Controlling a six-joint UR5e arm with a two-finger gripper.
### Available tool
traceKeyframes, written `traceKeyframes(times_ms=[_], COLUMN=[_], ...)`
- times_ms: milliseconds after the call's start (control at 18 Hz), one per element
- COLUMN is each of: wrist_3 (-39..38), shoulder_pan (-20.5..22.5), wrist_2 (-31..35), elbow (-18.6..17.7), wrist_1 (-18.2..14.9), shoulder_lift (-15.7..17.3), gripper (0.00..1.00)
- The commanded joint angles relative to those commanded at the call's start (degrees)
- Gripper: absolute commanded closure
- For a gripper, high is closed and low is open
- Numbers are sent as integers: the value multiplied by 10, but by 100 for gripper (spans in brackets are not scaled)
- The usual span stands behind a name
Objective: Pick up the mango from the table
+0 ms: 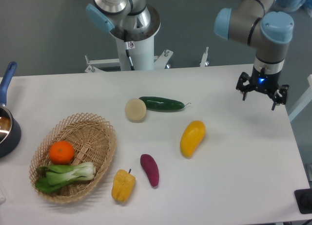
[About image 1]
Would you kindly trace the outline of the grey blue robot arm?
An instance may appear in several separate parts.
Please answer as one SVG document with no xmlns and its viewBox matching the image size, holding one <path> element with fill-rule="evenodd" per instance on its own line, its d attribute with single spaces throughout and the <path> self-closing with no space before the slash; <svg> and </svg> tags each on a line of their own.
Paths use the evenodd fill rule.
<svg viewBox="0 0 312 225">
<path fill-rule="evenodd" d="M 214 22 L 214 33 L 255 48 L 252 74 L 242 73 L 236 89 L 243 96 L 256 91 L 274 105 L 285 104 L 288 85 L 279 85 L 294 22 L 290 15 L 272 12 L 276 0 L 241 0 L 236 9 L 224 8 Z M 123 71 L 153 70 L 165 65 L 155 59 L 154 37 L 160 28 L 157 10 L 146 0 L 93 0 L 86 6 L 89 20 L 116 40 Z"/>
</svg>

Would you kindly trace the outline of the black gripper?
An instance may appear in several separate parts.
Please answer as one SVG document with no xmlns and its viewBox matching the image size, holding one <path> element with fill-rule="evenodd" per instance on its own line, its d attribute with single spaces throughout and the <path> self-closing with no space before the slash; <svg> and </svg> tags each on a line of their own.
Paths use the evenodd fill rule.
<svg viewBox="0 0 312 225">
<path fill-rule="evenodd" d="M 251 77 L 246 72 L 241 73 L 236 84 L 236 89 L 243 95 L 243 101 L 246 100 L 247 93 L 251 91 L 263 94 L 273 94 L 273 105 L 271 110 L 274 111 L 276 106 L 286 104 L 288 96 L 289 85 L 285 84 L 279 86 L 279 76 L 280 72 L 275 74 L 265 74 L 262 68 L 256 69 L 255 66 L 253 66 Z"/>
</svg>

